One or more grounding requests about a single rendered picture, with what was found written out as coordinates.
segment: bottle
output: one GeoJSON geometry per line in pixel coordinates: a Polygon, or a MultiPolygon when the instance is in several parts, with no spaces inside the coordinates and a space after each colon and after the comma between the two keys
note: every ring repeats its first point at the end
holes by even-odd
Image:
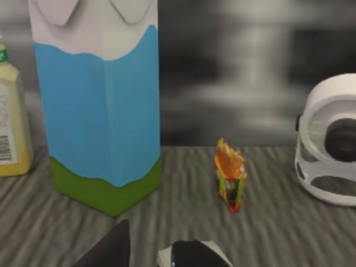
{"type": "Polygon", "coordinates": [[[0,177],[23,175],[33,154],[20,72],[8,62],[0,32],[0,177]]]}

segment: orange wrapper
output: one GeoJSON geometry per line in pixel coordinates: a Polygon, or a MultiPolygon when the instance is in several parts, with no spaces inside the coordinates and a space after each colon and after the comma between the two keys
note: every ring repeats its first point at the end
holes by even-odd
{"type": "Polygon", "coordinates": [[[220,139],[214,158],[217,192],[230,211],[239,211],[246,183],[245,159],[240,151],[235,151],[220,139]]]}

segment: green carton base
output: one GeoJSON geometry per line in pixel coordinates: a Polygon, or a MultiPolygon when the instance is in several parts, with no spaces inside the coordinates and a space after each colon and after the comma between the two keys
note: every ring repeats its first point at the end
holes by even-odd
{"type": "Polygon", "coordinates": [[[141,179],[123,187],[115,187],[101,179],[74,174],[54,157],[50,157],[55,189],[75,200],[116,217],[161,185],[160,158],[141,179]]]}

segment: wood grain surface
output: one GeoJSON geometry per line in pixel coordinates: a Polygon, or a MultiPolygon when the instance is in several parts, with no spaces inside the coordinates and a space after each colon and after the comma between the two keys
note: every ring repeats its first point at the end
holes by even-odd
{"type": "Polygon", "coordinates": [[[216,194],[213,147],[163,147],[162,188],[113,219],[55,192],[41,147],[30,174],[0,179],[0,267],[69,267],[124,218],[131,267],[156,266],[157,251],[180,239],[213,240],[234,267],[355,267],[356,210],[308,195],[293,147],[241,152],[239,213],[216,194]]]}

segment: black lens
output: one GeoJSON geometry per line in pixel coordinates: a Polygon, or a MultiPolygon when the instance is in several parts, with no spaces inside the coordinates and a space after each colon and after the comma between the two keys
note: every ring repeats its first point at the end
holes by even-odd
{"type": "Polygon", "coordinates": [[[356,161],[356,120],[343,118],[331,123],[325,137],[325,149],[337,161],[356,161]]]}

